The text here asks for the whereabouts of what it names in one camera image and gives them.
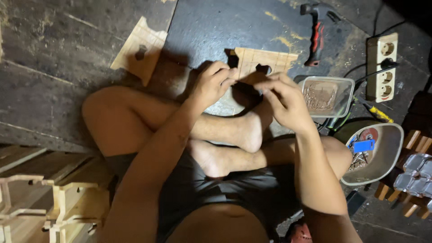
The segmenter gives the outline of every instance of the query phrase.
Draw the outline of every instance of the hand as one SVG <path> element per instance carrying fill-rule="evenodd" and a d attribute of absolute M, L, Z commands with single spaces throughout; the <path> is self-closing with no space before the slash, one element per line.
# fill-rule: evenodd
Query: hand
<path fill-rule="evenodd" d="M 286 74 L 270 75 L 267 81 L 255 84 L 254 88 L 263 91 L 279 124 L 297 134 L 316 131 L 299 86 Z"/>
<path fill-rule="evenodd" d="M 237 68 L 229 66 L 221 61 L 215 61 L 208 66 L 197 79 L 197 84 L 190 98 L 204 111 L 216 103 L 236 83 L 231 77 L 237 72 Z"/>

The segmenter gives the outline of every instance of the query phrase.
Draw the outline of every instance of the clear plastic container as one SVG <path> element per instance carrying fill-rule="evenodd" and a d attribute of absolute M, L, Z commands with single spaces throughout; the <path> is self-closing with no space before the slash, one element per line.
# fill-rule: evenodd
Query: clear plastic container
<path fill-rule="evenodd" d="M 299 82 L 311 117 L 344 117 L 353 98 L 354 80 L 309 76 Z"/>

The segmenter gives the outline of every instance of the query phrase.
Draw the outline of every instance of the screwdriver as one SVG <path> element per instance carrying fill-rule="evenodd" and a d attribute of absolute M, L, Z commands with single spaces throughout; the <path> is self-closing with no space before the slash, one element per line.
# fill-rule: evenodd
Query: screwdriver
<path fill-rule="evenodd" d="M 393 123 L 394 120 L 391 119 L 388 115 L 386 115 L 384 112 L 380 111 L 378 108 L 376 108 L 375 106 L 369 104 L 365 99 L 363 99 L 360 96 L 353 96 L 355 101 L 358 101 L 360 103 L 362 103 L 371 114 L 373 114 L 376 118 L 378 119 L 382 119 L 387 123 Z"/>

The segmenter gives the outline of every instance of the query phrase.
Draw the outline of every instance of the hammer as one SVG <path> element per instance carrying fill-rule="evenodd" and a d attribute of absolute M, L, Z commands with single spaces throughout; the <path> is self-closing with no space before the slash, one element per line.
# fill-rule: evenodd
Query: hammer
<path fill-rule="evenodd" d="M 321 61 L 321 52 L 324 48 L 323 30 L 324 30 L 324 19 L 328 16 L 333 23 L 337 23 L 341 20 L 340 15 L 328 4 L 317 3 L 317 4 L 302 4 L 300 6 L 300 14 L 311 14 L 314 25 L 312 27 L 312 45 L 309 59 L 305 62 L 305 66 L 318 66 Z"/>

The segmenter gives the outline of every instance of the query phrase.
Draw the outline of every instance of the leg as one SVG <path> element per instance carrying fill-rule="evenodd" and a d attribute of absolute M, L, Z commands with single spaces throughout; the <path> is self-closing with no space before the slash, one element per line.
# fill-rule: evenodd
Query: leg
<path fill-rule="evenodd" d="M 267 105 L 238 118 L 203 114 L 191 138 L 226 142 L 255 152 L 261 146 L 263 128 L 273 120 L 271 109 L 264 107 Z M 178 107 L 137 90 L 113 86 L 87 98 L 83 117 L 101 152 L 113 156 L 137 152 Z"/>
<path fill-rule="evenodd" d="M 336 177 L 342 178 L 353 159 L 350 150 L 333 137 L 322 137 L 328 161 Z M 206 175 L 221 177 L 234 171 L 248 171 L 267 166 L 294 164 L 295 139 L 282 139 L 264 145 L 256 153 L 238 148 L 218 147 L 205 141 L 190 141 L 192 157 Z"/>

